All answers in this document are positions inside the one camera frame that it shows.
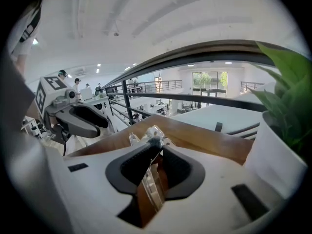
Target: brown wooden surface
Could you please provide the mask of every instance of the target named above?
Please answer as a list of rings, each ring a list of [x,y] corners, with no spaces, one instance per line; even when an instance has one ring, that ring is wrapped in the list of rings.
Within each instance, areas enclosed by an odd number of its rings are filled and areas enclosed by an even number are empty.
[[[130,146],[129,133],[142,138],[151,126],[158,126],[176,146],[222,156],[243,164],[253,141],[153,115],[69,156],[99,154]]]

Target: black cap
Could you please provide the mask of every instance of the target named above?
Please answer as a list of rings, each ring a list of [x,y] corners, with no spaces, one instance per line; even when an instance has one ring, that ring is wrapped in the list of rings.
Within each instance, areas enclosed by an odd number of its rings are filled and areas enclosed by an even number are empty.
[[[64,75],[65,77],[67,77],[67,73],[65,72],[65,70],[61,69],[59,72],[58,72],[58,76],[59,75]]]

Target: potted plant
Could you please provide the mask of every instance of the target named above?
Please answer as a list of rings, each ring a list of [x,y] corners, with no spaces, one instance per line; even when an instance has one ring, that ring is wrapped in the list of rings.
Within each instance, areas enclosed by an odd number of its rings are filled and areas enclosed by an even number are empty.
[[[281,74],[257,66],[276,85],[274,93],[251,90],[268,110],[244,166],[288,198],[300,185],[312,151],[312,63],[293,51],[257,45]]]

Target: white ceiling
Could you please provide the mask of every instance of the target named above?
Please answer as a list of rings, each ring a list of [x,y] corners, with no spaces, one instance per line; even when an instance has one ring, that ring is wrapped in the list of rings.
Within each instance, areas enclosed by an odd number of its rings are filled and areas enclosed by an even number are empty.
[[[309,55],[277,0],[47,0],[28,83],[60,69],[122,73],[167,51],[218,39],[252,39]]]

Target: white pot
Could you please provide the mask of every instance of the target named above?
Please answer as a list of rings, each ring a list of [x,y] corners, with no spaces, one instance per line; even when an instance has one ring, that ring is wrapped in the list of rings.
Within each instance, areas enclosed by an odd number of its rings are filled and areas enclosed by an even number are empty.
[[[244,166],[275,188],[283,198],[288,198],[300,185],[308,167],[271,129],[272,123],[269,112],[264,112]]]

